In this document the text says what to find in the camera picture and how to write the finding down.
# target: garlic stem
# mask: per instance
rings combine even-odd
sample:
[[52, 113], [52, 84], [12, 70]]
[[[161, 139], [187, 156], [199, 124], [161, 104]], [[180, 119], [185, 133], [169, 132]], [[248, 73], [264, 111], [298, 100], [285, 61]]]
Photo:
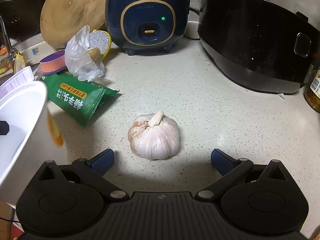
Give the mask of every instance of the garlic stem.
[[158, 111], [149, 121], [149, 126], [154, 128], [156, 125], [159, 125], [162, 119], [164, 112]]

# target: speckled white countertop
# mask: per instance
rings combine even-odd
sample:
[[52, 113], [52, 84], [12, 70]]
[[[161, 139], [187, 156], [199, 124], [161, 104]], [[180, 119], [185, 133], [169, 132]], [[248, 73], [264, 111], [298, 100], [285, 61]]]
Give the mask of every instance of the speckled white countertop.
[[[83, 128], [49, 102], [65, 141], [68, 159], [91, 158], [106, 148], [115, 165], [105, 178], [133, 191], [197, 191], [219, 178], [212, 168], [214, 148], [257, 164], [280, 159], [309, 203], [302, 233], [320, 224], [320, 115], [295, 95], [257, 93], [229, 80], [199, 41], [182, 39], [167, 55], [127, 56], [112, 48], [100, 83], [120, 96], [97, 109]], [[128, 129], [139, 114], [164, 113], [180, 127], [179, 152], [149, 161], [132, 154]]]

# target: white container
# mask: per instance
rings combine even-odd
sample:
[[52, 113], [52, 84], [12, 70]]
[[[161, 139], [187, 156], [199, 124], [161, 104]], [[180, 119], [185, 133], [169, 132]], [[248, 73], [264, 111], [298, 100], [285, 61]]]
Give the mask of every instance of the white container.
[[41, 33], [15, 45], [15, 48], [23, 55], [27, 65], [34, 65], [46, 56], [58, 51], [44, 41]]
[[32, 82], [34, 80], [34, 76], [30, 66], [27, 66], [20, 70], [18, 73], [15, 73], [12, 77], [7, 79], [0, 86], [0, 99], [3, 98], [10, 91], [16, 89], [17, 87]]
[[0, 120], [10, 126], [7, 135], [0, 135], [0, 201], [15, 205], [44, 161], [67, 164], [67, 149], [46, 101], [47, 89], [40, 81], [0, 100]]

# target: glass jar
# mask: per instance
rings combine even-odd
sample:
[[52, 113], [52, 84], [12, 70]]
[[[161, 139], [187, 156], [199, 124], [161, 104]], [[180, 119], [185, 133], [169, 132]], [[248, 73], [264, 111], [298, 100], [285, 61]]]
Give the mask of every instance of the glass jar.
[[308, 86], [305, 98], [313, 110], [320, 113], [320, 69], [311, 85]]

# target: faucet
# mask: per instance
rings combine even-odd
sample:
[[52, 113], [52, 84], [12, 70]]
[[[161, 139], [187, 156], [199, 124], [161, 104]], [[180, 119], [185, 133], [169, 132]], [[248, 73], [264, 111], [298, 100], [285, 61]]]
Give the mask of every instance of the faucet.
[[4, 38], [4, 43], [7, 46], [8, 59], [9, 59], [9, 62], [11, 64], [13, 72], [15, 72], [14, 63], [15, 63], [18, 51], [17, 51], [17, 49], [15, 47], [11, 46], [10, 39], [8, 37], [7, 30], [5, 29], [4, 21], [3, 21], [2, 17], [1, 17], [1, 15], [0, 15], [0, 25], [1, 25], [1, 31], [2, 31], [2, 34], [3, 34], [3, 38]]

